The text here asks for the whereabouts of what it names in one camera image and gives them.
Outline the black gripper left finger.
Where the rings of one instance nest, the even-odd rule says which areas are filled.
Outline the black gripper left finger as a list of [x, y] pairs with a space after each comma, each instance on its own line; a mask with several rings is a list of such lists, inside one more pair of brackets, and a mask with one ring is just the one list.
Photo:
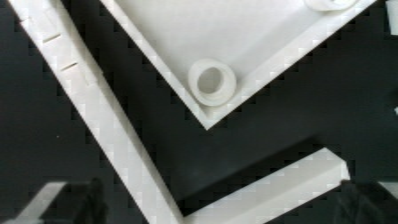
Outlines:
[[107, 213], [102, 180], [59, 181], [45, 184], [20, 214], [0, 224], [107, 224]]

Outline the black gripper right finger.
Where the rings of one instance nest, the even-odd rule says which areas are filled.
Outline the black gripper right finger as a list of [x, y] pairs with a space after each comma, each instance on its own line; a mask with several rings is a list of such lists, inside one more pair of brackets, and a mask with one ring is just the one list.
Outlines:
[[398, 224], [398, 181], [342, 183], [335, 224]]

